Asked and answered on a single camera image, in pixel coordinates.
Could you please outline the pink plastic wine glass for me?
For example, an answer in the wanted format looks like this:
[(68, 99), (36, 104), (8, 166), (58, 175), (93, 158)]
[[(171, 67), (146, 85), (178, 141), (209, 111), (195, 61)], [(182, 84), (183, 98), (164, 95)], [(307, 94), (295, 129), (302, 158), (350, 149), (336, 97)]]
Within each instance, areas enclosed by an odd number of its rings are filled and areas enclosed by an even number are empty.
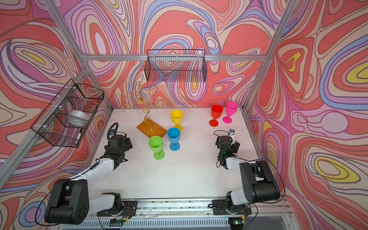
[(236, 102), (228, 102), (225, 108), (226, 116), (223, 118), (225, 124), (230, 124), (232, 122), (231, 116), (238, 110), (238, 104)]

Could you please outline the red plastic wine glass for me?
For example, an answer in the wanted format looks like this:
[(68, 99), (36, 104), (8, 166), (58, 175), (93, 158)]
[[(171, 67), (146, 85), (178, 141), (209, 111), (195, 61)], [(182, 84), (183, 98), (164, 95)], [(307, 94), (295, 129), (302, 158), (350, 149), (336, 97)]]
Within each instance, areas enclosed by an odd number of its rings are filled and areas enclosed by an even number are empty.
[(211, 107), (211, 117), (212, 119), (209, 121), (209, 125), (212, 127), (217, 127), (219, 125), (218, 119), (222, 116), (223, 107), (221, 105), (213, 105)]

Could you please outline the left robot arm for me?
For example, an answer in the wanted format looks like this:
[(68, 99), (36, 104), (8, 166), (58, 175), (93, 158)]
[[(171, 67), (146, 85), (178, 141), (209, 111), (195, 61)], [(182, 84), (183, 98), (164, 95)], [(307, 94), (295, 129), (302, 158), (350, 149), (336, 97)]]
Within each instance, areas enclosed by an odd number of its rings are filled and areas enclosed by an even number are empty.
[(104, 154), (96, 159), (95, 164), (81, 173), (69, 178), (57, 180), (49, 198), (43, 224), (45, 227), (59, 224), (81, 224), (88, 215), (102, 213), (118, 216), (124, 210), (119, 193), (107, 192), (96, 197), (89, 196), (89, 190), (105, 175), (127, 162), (126, 152), (132, 149), (130, 138), (124, 132), (118, 132), (115, 122), (107, 132), (108, 144)]

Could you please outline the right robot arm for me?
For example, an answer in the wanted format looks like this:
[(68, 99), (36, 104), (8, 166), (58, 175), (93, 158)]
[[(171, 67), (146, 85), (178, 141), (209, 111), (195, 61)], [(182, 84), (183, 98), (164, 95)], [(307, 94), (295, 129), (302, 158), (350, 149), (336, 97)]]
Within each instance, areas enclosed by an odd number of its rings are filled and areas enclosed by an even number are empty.
[(240, 143), (232, 141), (230, 136), (217, 136), (217, 167), (239, 173), (241, 189), (228, 192), (222, 204), (220, 200), (212, 201), (212, 206), (216, 215), (224, 212), (230, 215), (249, 215), (251, 204), (280, 199), (280, 189), (267, 161), (249, 161), (238, 157), (236, 154)]

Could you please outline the yellow plastic wine glass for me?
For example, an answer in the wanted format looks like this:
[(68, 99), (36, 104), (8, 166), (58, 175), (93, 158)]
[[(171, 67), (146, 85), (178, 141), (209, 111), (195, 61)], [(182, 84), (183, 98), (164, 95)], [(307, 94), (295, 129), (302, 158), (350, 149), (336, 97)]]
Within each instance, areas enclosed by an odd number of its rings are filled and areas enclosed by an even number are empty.
[(180, 110), (173, 110), (171, 112), (171, 119), (174, 123), (174, 127), (178, 128), (181, 132), (183, 131), (183, 127), (181, 125), (181, 122), (183, 120), (183, 112)]

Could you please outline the black marker pen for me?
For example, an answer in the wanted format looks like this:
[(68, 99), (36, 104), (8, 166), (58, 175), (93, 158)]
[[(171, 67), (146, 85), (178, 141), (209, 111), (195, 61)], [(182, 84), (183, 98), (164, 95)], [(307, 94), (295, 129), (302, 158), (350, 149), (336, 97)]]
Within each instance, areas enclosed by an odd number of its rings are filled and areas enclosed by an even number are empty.
[(78, 144), (79, 144), (80, 137), (81, 137), (81, 132), (78, 133), (78, 136), (77, 136), (77, 138), (75, 140), (75, 145), (76, 146), (78, 146)]

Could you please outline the wooden rack base board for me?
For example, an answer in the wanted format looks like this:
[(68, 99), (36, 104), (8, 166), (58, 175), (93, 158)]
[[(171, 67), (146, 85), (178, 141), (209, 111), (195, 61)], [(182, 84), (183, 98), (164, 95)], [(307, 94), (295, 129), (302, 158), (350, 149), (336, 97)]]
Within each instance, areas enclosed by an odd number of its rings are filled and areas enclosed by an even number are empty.
[(167, 134), (166, 129), (150, 119), (144, 120), (142, 123), (140, 123), (137, 126), (137, 129), (148, 138), (152, 138), (154, 136), (159, 136), (162, 138)]

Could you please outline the blue plastic wine glass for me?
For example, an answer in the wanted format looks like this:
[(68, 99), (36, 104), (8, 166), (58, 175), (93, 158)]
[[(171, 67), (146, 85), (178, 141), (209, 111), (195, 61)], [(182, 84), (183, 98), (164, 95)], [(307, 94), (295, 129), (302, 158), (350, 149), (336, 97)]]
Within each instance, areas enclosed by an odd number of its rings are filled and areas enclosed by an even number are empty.
[(178, 128), (170, 128), (167, 132), (168, 140), (170, 142), (169, 148), (172, 151), (178, 151), (180, 149), (180, 135), (181, 132)]

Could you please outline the green plastic wine glass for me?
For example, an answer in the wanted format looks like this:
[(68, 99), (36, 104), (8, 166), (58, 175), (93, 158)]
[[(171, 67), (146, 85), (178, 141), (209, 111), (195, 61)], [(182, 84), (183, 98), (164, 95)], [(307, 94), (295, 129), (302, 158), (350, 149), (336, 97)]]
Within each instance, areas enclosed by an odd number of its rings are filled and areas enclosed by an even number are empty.
[(163, 139), (159, 136), (153, 136), (149, 139), (149, 147), (154, 152), (153, 156), (156, 160), (162, 160), (165, 157), (163, 150)]

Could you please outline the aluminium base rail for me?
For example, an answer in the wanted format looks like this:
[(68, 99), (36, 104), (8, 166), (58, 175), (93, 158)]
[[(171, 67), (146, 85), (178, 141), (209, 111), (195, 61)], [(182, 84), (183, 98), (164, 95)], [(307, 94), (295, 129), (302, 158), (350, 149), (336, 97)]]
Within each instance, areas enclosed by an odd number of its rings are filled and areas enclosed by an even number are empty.
[(91, 214), (79, 225), (61, 224), (57, 230), (297, 230), (298, 224), (285, 201), (251, 205), (251, 214), (215, 215), (212, 197), (138, 199), (135, 216), (119, 222), (116, 217)]

